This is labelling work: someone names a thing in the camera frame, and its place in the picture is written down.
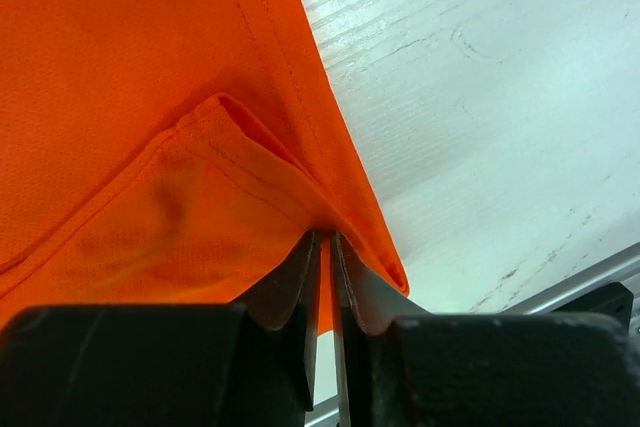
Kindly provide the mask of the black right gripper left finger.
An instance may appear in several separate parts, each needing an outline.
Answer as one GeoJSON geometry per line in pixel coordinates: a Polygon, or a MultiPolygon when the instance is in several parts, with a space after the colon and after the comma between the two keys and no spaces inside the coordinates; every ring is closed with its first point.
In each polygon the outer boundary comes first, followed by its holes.
{"type": "Polygon", "coordinates": [[[271,339],[302,407],[314,405],[321,233],[307,231],[270,273],[234,299],[271,339]]]}

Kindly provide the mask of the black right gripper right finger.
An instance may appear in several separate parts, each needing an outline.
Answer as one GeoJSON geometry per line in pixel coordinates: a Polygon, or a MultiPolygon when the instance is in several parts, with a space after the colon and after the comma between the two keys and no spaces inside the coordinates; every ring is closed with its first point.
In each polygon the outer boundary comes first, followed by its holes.
{"type": "Polygon", "coordinates": [[[401,330],[427,311],[360,258],[347,237],[330,242],[332,318],[341,426],[381,426],[406,407],[401,330]]]}

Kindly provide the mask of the orange t shirt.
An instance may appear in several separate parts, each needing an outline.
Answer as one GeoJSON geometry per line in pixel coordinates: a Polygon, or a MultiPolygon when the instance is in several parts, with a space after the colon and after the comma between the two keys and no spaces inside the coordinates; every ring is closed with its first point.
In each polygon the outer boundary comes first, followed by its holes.
{"type": "Polygon", "coordinates": [[[227,302],[311,229],[408,280],[301,0],[1,0],[1,318],[227,302]]]}

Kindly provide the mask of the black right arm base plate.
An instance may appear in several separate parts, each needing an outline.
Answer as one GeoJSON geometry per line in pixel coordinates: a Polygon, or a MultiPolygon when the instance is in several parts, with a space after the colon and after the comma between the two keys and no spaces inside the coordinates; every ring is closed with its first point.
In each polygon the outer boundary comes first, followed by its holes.
{"type": "Polygon", "coordinates": [[[622,283],[613,282],[560,306],[555,312],[607,315],[629,330],[633,302],[633,293],[622,283]]]}

